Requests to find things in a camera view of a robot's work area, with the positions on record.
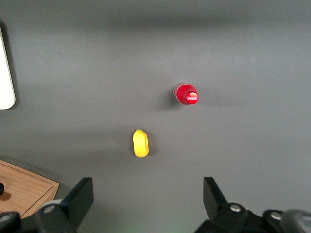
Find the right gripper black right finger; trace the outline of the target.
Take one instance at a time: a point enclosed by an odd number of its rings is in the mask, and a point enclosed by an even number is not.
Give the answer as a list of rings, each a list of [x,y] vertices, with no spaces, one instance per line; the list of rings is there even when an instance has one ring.
[[[197,233],[241,233],[248,219],[247,210],[237,203],[229,203],[212,177],[203,180],[203,203],[208,220]]]

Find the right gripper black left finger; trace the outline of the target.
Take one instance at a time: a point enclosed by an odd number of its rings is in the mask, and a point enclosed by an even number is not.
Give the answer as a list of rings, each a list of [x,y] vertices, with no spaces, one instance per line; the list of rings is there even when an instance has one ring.
[[[44,205],[35,214],[39,233],[76,233],[94,202],[93,179],[82,178],[60,203]]]

